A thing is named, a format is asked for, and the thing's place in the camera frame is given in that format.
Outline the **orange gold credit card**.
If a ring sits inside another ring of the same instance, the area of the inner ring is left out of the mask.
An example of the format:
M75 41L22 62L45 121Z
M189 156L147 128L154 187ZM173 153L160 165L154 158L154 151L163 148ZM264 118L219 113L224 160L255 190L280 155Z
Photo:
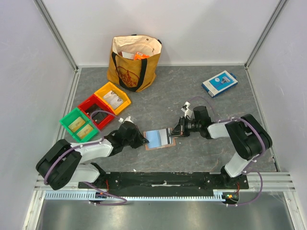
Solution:
M77 136L80 139L84 139L92 130L93 127L90 124L87 124L77 133Z

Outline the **yellow canvas tote bag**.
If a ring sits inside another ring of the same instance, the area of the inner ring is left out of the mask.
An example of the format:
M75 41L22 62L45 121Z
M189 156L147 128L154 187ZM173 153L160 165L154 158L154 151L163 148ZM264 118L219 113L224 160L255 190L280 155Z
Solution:
M140 52L149 58L130 60L121 51ZM107 79L131 92L141 92L156 78L156 68L162 51L162 42L147 35L115 36L112 40Z

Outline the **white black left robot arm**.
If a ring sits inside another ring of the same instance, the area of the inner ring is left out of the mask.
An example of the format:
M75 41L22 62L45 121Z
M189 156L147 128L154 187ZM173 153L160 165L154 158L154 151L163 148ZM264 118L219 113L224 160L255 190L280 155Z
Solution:
M96 141L69 143L65 139L58 140L35 168L44 178L44 184L53 190L59 190L71 181L86 181L101 188L106 177L99 167L86 165L86 161L114 156L126 146L137 149L148 143L138 127L125 120L117 130Z

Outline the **silver white membership card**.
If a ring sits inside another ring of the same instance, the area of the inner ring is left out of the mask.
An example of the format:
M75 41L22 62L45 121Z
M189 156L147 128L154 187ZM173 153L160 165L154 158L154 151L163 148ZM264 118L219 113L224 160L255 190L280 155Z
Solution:
M171 128L165 128L159 130L160 141L162 146L166 146L173 143L173 139L169 136Z

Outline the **yellow plastic bin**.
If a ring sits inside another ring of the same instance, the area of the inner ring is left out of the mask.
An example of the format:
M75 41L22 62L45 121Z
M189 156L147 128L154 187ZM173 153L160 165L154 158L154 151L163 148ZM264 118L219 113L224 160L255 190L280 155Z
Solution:
M94 95L104 102L115 115L119 115L131 105L131 100L127 94L111 82L98 89Z

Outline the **white box in bag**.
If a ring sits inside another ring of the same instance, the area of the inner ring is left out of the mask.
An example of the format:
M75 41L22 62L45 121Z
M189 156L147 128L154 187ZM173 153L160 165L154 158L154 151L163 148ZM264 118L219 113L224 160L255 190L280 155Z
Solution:
M134 60L135 54L121 51L121 56L126 59Z

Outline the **black cards in red bin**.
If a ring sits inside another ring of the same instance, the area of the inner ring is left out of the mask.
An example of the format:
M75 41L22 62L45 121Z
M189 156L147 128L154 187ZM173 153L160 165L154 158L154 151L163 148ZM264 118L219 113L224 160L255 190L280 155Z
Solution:
M107 113L102 112L102 108L100 108L95 103L93 105L91 105L88 109L86 109L85 112L97 124L100 124L108 115Z

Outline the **green plastic bin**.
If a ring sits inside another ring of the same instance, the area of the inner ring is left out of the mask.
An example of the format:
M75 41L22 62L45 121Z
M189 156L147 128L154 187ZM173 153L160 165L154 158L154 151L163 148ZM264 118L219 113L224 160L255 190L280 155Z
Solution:
M98 134L98 129L79 108L74 108L59 122L79 143L88 142Z

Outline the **orange box in bag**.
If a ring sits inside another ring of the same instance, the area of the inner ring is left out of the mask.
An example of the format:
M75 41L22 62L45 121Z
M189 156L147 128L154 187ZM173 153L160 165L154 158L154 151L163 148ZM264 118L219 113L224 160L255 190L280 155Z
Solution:
M140 52L136 52L135 55L134 55L134 60L141 60L141 59L146 59L146 58L149 58L150 56L149 55L146 55L146 54L143 54L143 53L140 53Z

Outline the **brown leather card holder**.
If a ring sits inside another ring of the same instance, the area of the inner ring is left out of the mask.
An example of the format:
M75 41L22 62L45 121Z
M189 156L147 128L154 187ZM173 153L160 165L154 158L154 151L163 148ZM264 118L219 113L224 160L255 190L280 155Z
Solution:
M145 149L155 150L175 146L176 140L170 136L172 130L172 128L164 128L144 131L143 135L149 141L149 143L145 144Z

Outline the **red plastic bin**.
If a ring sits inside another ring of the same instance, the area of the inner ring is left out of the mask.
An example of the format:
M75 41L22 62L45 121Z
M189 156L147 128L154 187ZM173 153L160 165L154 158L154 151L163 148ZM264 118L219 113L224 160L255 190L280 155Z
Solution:
M77 107L94 122L99 130L105 128L115 118L110 107L94 94Z

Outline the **blue razor package box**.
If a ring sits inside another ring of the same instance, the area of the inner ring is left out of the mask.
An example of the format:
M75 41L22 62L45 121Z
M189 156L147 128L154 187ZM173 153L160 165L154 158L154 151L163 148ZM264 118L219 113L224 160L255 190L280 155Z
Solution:
M237 84L238 81L236 80L236 76L225 70L204 81L201 86L212 98L214 98Z

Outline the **silver cards in yellow bin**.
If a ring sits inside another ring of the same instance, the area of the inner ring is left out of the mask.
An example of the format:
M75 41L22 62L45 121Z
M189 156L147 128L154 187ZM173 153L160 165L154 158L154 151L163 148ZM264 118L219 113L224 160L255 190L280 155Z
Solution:
M123 104L123 99L121 99L114 91L109 91L103 96L103 99L113 108L117 109Z

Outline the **gold card in green bin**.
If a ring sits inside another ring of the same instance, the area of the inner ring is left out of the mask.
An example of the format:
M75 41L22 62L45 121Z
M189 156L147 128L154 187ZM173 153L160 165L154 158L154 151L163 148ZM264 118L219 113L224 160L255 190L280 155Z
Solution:
M80 129L84 124L85 124L85 121L83 120L82 117L79 116L68 126L68 128L74 133L78 129Z

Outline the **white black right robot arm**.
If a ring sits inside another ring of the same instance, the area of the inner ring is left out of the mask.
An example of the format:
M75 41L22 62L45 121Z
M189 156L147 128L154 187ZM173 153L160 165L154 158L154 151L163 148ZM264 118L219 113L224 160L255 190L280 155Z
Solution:
M221 169L219 181L224 188L232 188L237 179L246 173L246 168L251 162L256 162L272 147L270 135L251 114L213 122L206 106L197 106L189 110L185 105L182 111L185 115L179 119L170 133L171 137L188 137L191 132L198 132L206 139L231 139L236 151Z

